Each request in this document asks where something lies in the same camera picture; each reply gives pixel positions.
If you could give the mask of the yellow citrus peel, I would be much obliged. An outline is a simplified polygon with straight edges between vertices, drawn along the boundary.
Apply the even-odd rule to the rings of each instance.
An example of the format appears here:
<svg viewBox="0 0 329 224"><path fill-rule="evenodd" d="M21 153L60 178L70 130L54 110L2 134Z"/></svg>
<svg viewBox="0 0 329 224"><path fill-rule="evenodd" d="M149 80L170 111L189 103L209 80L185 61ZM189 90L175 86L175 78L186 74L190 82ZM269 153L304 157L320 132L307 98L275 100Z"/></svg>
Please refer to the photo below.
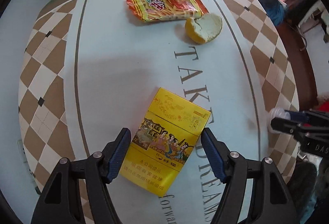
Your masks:
<svg viewBox="0 0 329 224"><path fill-rule="evenodd" d="M202 45L216 39L222 30L222 26L222 18L219 15L207 13L199 19L187 19L185 31L191 40Z"/></svg>

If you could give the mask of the clear plastic cup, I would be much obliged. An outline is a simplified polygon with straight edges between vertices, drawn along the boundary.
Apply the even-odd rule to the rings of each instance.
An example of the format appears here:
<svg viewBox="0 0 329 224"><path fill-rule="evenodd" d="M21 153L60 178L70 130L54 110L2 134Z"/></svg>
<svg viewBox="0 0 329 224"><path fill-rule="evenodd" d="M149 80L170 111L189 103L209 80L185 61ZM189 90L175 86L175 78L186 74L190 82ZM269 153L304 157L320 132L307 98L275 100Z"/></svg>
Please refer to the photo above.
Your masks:
<svg viewBox="0 0 329 224"><path fill-rule="evenodd" d="M285 120L290 120L290 114L289 112L286 112L282 108L272 108L268 114L268 119L267 119L267 127L268 127L268 132L273 133L273 134L279 134L277 130L274 130L271 126L271 121L274 118L281 118Z"/></svg>

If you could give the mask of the orange snack bag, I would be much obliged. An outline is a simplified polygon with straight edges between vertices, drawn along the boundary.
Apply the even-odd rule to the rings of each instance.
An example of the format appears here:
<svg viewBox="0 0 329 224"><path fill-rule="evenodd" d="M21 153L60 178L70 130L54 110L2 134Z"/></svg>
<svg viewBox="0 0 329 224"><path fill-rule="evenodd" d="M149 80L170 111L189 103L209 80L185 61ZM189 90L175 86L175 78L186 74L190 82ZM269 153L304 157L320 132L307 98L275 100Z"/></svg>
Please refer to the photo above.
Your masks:
<svg viewBox="0 0 329 224"><path fill-rule="evenodd" d="M208 13L201 0L126 0L126 4L143 22L199 19Z"/></svg>

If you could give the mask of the yellow cigarette box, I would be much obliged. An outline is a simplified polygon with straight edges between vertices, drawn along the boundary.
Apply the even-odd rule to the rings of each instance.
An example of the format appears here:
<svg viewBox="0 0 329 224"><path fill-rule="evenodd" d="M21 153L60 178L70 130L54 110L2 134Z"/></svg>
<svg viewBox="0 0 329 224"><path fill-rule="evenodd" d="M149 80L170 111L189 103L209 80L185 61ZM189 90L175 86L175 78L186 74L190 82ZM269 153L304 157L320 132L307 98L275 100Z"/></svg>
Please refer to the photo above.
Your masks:
<svg viewBox="0 0 329 224"><path fill-rule="evenodd" d="M191 155L210 112L159 88L125 155L120 173L164 196Z"/></svg>

